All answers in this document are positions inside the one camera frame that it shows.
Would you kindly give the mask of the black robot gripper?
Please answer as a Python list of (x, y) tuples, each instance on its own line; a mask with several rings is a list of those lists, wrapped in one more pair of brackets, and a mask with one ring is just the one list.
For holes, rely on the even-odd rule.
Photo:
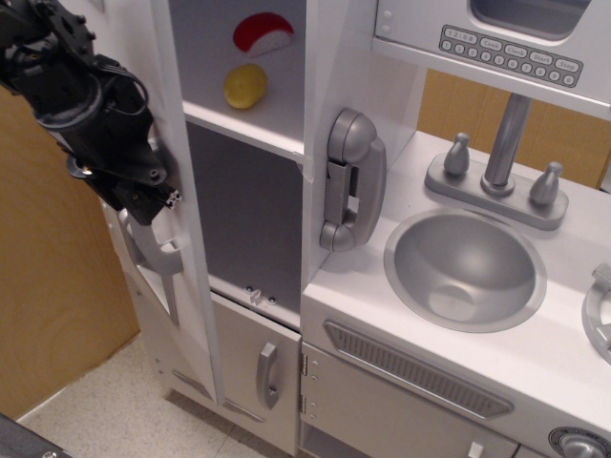
[[(84, 181), (114, 210), (125, 208), (139, 224), (151, 224), (182, 196), (166, 183), (167, 171), (149, 143), (153, 115), (148, 91), (118, 61), (102, 54), (84, 83), (83, 101), (38, 111), (36, 120), (60, 135), (73, 154), (66, 159), (71, 177)], [(135, 183), (116, 185), (117, 178)]]

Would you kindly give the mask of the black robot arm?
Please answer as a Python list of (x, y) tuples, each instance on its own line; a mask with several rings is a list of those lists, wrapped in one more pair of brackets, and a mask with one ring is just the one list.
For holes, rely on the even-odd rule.
[(1, 4), (1, 85), (28, 101), (36, 122), (66, 153), (69, 174), (114, 210), (148, 226), (181, 200), (149, 133), (144, 84), (95, 52), (84, 16), (58, 1)]

